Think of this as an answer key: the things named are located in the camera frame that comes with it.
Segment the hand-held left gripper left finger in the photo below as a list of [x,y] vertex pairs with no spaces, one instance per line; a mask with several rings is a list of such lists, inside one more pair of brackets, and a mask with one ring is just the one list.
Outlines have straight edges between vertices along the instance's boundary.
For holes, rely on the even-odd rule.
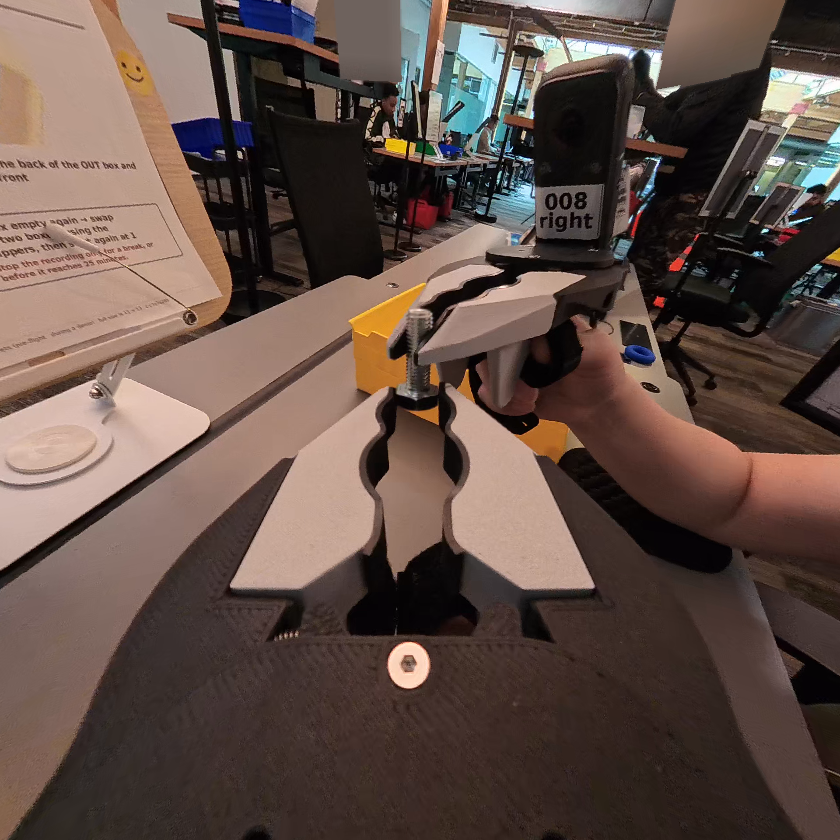
[[348,613],[395,588],[382,498],[396,395],[385,387],[293,459],[230,582],[237,595],[277,595]]

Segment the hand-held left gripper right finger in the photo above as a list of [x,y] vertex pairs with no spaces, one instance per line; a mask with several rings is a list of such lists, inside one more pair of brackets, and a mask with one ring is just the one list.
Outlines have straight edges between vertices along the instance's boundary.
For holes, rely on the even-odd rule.
[[593,595],[536,454],[452,385],[438,397],[444,471],[454,485],[443,533],[461,562],[460,593],[479,610]]

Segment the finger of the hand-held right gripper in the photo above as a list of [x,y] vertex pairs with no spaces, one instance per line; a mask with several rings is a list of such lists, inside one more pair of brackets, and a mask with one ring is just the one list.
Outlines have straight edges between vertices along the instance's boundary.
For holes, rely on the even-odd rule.
[[416,362],[462,360],[544,335],[559,323],[561,299],[584,279],[571,272],[528,272],[509,286],[456,303],[415,351]]
[[[406,313],[394,327],[387,340],[387,357],[395,361],[408,355],[407,320],[412,309],[423,309],[432,314],[432,336],[441,333],[450,315],[447,313],[459,304],[478,299],[489,291],[509,287],[509,274],[487,263],[465,264],[451,268],[429,278],[417,298],[408,305]],[[446,350],[440,361],[469,360],[486,351]]]

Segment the steel hex bolt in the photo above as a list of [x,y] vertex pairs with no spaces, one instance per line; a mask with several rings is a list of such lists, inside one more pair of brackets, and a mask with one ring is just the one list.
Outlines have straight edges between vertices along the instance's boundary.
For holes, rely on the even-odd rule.
[[409,411],[431,410],[438,403],[438,388],[431,382],[431,367],[418,360],[421,343],[433,324],[432,313],[424,308],[412,308],[406,314],[405,381],[396,387],[395,399],[400,407]]

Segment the yellow plastic bin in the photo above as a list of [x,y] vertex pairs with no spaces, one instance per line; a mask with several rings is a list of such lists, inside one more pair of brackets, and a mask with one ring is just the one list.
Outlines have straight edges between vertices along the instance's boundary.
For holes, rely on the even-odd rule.
[[[355,381],[360,391],[371,395],[405,381],[405,358],[390,359],[387,340],[424,288],[424,283],[415,285],[350,320]],[[519,439],[535,454],[556,462],[565,452],[568,433],[562,423],[539,421]]]

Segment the person's right hand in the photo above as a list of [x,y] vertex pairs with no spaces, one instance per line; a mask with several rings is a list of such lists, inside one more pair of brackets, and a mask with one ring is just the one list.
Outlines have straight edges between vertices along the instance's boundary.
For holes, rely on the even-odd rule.
[[575,370],[550,386],[534,389],[519,381],[510,402],[499,406],[492,402],[487,388],[487,362],[477,365],[480,378],[478,396],[488,408],[500,415],[519,417],[531,413],[539,419],[566,425],[577,431],[590,422],[597,411],[612,404],[613,399],[627,390],[625,364],[608,331],[592,326],[582,315],[574,316],[581,346],[581,361]]

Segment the black high-back chair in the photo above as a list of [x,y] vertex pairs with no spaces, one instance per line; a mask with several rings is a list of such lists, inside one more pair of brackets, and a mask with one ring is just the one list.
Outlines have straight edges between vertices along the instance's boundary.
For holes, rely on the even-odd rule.
[[384,249],[361,125],[305,119],[273,108],[266,109],[266,120],[310,286],[380,275]]

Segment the wooden instruction board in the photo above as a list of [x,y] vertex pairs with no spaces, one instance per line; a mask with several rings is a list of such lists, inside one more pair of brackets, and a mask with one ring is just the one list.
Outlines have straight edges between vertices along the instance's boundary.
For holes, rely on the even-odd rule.
[[[123,27],[119,16],[104,2],[89,3],[113,57],[119,49],[126,49],[139,56],[151,73],[150,67]],[[208,220],[193,175],[186,166],[155,84],[154,93],[150,96],[138,96],[129,92],[129,99],[164,188],[189,241],[219,289],[219,297],[194,308],[186,308],[176,316],[148,324],[143,329],[113,332],[95,342],[80,343],[19,366],[2,369],[1,359],[2,401],[66,379],[95,365],[114,361],[154,342],[207,325],[223,312],[229,302],[232,281],[222,249]]]

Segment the white round disc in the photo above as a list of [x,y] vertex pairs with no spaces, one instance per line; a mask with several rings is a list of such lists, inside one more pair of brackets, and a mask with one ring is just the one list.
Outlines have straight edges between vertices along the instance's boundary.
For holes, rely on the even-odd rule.
[[47,474],[79,463],[97,445],[98,436],[88,427],[77,424],[44,427],[10,444],[5,450],[5,462],[20,474]]

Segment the black metal rack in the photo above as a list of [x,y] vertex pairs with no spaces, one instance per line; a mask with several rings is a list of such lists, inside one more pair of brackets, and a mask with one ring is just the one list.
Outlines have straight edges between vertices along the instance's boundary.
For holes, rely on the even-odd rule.
[[202,1],[200,4],[238,239],[238,256],[227,258],[234,282],[234,290],[222,315],[228,325],[286,301],[303,289],[305,283],[275,268],[259,149],[255,145],[237,144],[215,2]]

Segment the wooden top desk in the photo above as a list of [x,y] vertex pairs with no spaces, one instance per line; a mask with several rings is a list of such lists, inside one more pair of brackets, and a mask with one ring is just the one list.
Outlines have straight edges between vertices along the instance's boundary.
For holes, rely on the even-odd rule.
[[[366,85],[360,81],[342,79],[337,53],[290,35],[247,28],[242,25],[220,24],[217,21],[214,2],[207,2],[206,5],[209,6],[209,14],[191,17],[168,13],[167,20],[170,24],[193,32],[206,41],[213,81],[222,82],[223,93],[228,90],[222,51],[227,49],[234,54],[240,117],[250,122],[253,130],[256,130],[258,113],[255,76],[251,66],[253,57],[275,61],[281,65],[289,77],[298,79],[303,87],[311,83],[338,91],[341,119],[347,119],[350,116],[350,107],[358,103],[360,98],[373,99],[383,93],[384,85],[381,82]],[[281,280],[299,287],[303,283],[301,279],[276,271],[274,268],[266,185],[260,169],[260,155],[260,149],[256,148],[253,156],[248,158],[249,204],[255,221],[259,272],[263,277]]]

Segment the grey metal bin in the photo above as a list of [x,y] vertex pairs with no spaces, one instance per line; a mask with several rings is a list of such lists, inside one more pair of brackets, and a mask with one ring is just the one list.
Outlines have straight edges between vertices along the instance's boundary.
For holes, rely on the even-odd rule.
[[839,338],[839,304],[814,296],[795,297],[773,318],[767,334],[791,349],[823,356]]

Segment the smiley face sticker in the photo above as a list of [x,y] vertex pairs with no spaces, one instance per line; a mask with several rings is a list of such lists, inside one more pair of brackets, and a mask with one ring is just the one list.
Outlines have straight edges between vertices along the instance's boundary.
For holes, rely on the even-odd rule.
[[121,79],[129,92],[144,97],[154,93],[151,74],[139,56],[126,49],[119,49],[114,58]]

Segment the printed instruction sheet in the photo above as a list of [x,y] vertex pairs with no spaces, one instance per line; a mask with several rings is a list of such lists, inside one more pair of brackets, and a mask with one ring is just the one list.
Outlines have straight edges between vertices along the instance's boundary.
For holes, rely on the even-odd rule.
[[89,2],[2,2],[1,359],[219,297]]

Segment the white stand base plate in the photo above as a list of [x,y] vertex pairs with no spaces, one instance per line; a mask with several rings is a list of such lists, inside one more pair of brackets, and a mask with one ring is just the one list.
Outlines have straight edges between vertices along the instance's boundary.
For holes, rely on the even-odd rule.
[[[209,428],[208,416],[128,377],[112,402],[90,398],[91,384],[2,417],[1,569],[48,539],[169,457]],[[57,426],[84,427],[97,436],[75,464],[24,474],[6,460],[27,434]]]

